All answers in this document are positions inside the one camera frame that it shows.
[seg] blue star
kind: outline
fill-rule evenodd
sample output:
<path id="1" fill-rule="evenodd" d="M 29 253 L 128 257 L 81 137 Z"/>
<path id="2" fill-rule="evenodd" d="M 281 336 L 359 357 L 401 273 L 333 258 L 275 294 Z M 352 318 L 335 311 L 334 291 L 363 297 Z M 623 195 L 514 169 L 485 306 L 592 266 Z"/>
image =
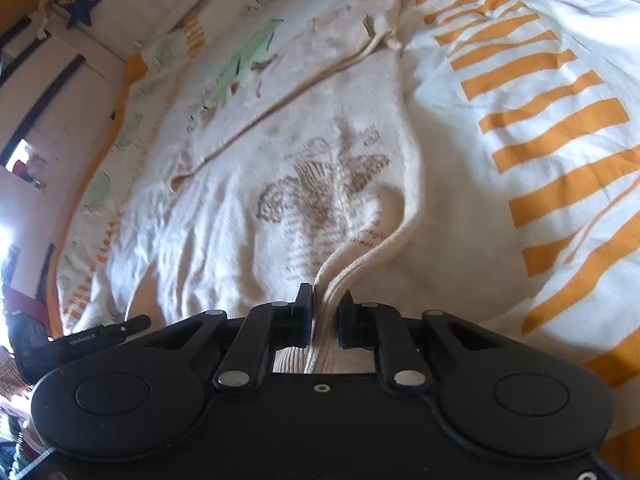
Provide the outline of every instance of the blue star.
<path id="1" fill-rule="evenodd" d="M 87 27 L 91 27 L 91 15 L 89 11 L 93 9 L 102 0 L 75 0 L 62 7 L 69 13 L 69 21 L 66 22 L 66 28 L 73 27 L 77 22 L 84 23 Z"/>

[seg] silver screw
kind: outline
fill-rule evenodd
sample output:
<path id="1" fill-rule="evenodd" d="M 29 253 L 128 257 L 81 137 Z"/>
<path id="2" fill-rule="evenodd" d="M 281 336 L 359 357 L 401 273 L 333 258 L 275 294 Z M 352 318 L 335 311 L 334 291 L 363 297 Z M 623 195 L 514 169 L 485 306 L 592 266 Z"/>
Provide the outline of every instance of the silver screw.
<path id="1" fill-rule="evenodd" d="M 228 386 L 229 388 L 245 386 L 249 383 L 250 379 L 251 377 L 241 370 L 228 370 L 226 372 L 222 372 L 218 376 L 218 382 L 223 386 Z"/>
<path id="2" fill-rule="evenodd" d="M 426 380 L 418 370 L 402 370 L 394 375 L 394 381 L 400 386 L 421 386 Z"/>

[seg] star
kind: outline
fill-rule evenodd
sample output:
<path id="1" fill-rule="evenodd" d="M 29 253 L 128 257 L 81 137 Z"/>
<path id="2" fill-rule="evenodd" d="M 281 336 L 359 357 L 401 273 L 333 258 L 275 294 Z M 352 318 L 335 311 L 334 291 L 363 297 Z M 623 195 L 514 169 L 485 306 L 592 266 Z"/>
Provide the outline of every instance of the star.
<path id="1" fill-rule="evenodd" d="M 75 0 L 62 7 L 69 13 L 69 21 L 66 22 L 66 28 L 73 27 L 77 22 L 84 23 L 87 27 L 91 27 L 91 15 L 89 11 L 93 9 L 102 0 Z"/>

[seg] bedsheet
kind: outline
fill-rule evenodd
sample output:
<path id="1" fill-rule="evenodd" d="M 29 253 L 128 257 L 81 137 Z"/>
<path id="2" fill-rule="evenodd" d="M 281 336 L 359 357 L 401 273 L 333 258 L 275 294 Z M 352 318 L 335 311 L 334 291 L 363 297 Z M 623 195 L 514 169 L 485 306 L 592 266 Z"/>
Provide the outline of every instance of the bedsheet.
<path id="1" fill-rule="evenodd" d="M 348 1 L 275 0 L 224 31 L 209 31 L 203 10 L 164 39 L 171 55 L 162 46 L 159 56 L 141 56 L 137 73 L 146 75 L 124 113 L 140 122 L 128 144 L 139 150 L 140 172 L 131 192 L 102 200 L 111 233 L 76 238 L 82 250 L 96 248 L 88 253 L 104 249 L 101 260 L 72 257 L 76 267 L 86 262 L 83 272 L 58 269 L 67 330 L 139 313 L 141 298 L 156 298 L 161 312 L 177 303 L 182 316 L 211 307 L 207 294 L 158 294 L 153 230 L 121 238 L 118 229 L 140 214 L 161 229 L 165 211 L 140 193 L 161 185 L 149 161 L 179 149 L 251 62 Z M 640 0 L 412 1 L 401 16 L 400 61 L 426 170 L 425 213 L 394 259 L 351 285 L 354 297 L 394 304 L 404 316 L 448 310 L 584 364 L 616 401 L 604 456 L 640 474 Z M 179 272 L 172 286 L 183 279 Z M 274 290 L 269 269 L 247 279 L 259 281 L 260 297 L 230 291 L 216 307 L 242 315 L 298 285 Z M 369 365 L 359 352 L 336 352 L 332 371 Z"/>

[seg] folded garment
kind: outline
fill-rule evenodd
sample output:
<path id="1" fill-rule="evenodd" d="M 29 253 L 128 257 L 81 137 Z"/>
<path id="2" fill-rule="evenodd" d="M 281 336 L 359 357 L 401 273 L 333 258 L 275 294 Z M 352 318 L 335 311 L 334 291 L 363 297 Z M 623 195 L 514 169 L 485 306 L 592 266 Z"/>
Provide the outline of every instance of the folded garment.
<path id="1" fill-rule="evenodd" d="M 203 308 L 244 315 L 246 298 L 287 298 L 313 281 L 312 348 L 281 354 L 279 366 L 331 368 L 340 298 L 398 252 L 422 208 L 399 80 L 400 6 L 358 1 L 310 20 L 203 118 L 170 162 L 175 195 L 127 317 L 156 300 L 163 323 Z"/>

